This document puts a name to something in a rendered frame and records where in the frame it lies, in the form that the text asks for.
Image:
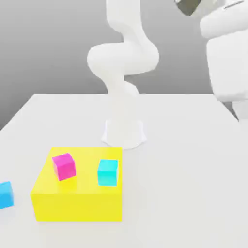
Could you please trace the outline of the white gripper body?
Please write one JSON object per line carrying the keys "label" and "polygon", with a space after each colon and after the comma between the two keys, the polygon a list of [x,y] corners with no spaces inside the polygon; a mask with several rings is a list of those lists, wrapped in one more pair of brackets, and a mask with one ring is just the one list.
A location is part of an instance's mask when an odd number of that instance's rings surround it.
{"label": "white gripper body", "polygon": [[210,83],[223,102],[248,99],[248,30],[208,41],[206,46]]}

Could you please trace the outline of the small cyan cube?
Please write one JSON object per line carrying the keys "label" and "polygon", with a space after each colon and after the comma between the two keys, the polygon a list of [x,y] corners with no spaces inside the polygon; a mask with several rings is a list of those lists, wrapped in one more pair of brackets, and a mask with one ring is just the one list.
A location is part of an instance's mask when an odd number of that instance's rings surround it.
{"label": "small cyan cube", "polygon": [[119,180],[119,160],[100,159],[97,168],[99,186],[117,186]]}

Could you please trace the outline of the small magenta cube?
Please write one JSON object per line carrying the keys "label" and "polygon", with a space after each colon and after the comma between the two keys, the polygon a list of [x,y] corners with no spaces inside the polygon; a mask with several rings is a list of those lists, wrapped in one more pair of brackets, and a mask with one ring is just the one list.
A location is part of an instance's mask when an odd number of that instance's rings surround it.
{"label": "small magenta cube", "polygon": [[52,161],[59,181],[76,176],[75,161],[69,153],[54,156]]}

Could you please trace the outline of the small blue cube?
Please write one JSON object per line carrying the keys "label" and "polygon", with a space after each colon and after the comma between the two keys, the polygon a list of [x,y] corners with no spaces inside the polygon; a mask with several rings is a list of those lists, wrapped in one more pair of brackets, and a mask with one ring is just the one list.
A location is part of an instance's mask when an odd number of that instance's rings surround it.
{"label": "small blue cube", "polygon": [[0,183],[0,209],[11,207],[14,205],[14,195],[11,183]]}

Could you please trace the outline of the large yellow box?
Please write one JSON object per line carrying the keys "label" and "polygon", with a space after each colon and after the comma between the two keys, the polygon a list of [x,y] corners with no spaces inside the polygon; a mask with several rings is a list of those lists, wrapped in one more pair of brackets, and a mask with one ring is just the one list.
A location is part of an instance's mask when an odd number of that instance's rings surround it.
{"label": "large yellow box", "polygon": [[[53,157],[69,153],[75,161],[75,177],[59,181]],[[117,186],[99,186],[101,159],[118,160]],[[120,147],[53,147],[31,190],[37,221],[120,222],[123,218],[123,150]]]}

